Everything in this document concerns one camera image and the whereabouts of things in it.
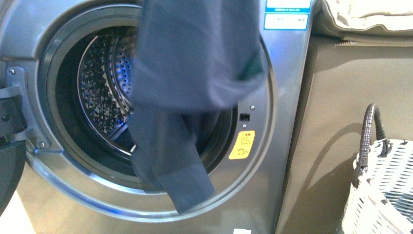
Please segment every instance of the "basket handle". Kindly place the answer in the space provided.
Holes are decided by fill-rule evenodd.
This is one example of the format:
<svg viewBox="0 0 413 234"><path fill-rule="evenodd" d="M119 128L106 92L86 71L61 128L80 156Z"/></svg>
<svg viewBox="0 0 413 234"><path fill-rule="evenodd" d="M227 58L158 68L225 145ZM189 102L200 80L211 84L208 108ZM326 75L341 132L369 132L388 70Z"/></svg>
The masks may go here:
<svg viewBox="0 0 413 234"><path fill-rule="evenodd" d="M352 182L356 188L358 187L358 177L364 170L367 170L373 118L375 121L376 138L377 140L383 140L383 150L381 152L380 157L385 157L392 150L392 146L386 139L386 134L383 130L380 110L375 103L372 103L367 107L366 114L364 115L363 120L363 129L361 130L360 153L358 161L356 162L356 168L354 171L355 173Z"/></svg>

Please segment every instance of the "yellow warning label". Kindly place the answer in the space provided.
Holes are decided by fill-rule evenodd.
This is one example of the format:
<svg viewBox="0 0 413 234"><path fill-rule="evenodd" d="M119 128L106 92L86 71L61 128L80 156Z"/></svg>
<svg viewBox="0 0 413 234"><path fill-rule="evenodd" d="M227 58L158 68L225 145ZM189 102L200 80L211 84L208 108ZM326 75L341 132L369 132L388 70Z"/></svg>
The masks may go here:
<svg viewBox="0 0 413 234"><path fill-rule="evenodd" d="M249 156L252 144L254 143L255 131L243 131L238 133L234 149L229 155L229 159L244 159Z"/></svg>

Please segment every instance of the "washing machine door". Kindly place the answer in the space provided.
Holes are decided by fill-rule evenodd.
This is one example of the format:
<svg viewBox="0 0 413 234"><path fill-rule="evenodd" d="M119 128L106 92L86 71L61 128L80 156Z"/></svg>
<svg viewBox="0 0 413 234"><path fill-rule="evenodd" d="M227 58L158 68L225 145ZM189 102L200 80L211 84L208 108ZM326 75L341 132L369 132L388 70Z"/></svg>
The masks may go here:
<svg viewBox="0 0 413 234"><path fill-rule="evenodd" d="M23 173L26 142L0 146L0 215L6 209Z"/></svg>
<svg viewBox="0 0 413 234"><path fill-rule="evenodd" d="M20 96L13 88L0 89L0 215L9 203L23 173L26 142L7 142L7 138L27 127L20 108Z"/></svg>

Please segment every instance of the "garment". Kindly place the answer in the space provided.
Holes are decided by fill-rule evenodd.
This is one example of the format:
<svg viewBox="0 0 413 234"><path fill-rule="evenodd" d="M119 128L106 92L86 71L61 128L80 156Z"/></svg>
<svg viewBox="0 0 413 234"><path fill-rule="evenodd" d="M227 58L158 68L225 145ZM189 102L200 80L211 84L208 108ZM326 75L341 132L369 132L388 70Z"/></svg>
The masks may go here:
<svg viewBox="0 0 413 234"><path fill-rule="evenodd" d="M133 114L135 172L178 212L215 192L196 151L222 109L267 76L258 0L146 0L139 25Z"/></svg>

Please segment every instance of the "warning sticker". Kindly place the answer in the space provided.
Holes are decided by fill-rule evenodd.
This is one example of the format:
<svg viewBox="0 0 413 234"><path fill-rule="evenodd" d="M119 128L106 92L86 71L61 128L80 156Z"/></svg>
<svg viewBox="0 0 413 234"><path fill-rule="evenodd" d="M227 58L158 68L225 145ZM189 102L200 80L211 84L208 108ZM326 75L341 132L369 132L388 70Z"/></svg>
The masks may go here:
<svg viewBox="0 0 413 234"><path fill-rule="evenodd" d="M229 159L245 159L249 156L249 153L254 143L255 131L243 131L238 133L237 141L235 142L234 149L229 155Z"/></svg>
<svg viewBox="0 0 413 234"><path fill-rule="evenodd" d="M307 30L311 0L267 0L264 29Z"/></svg>

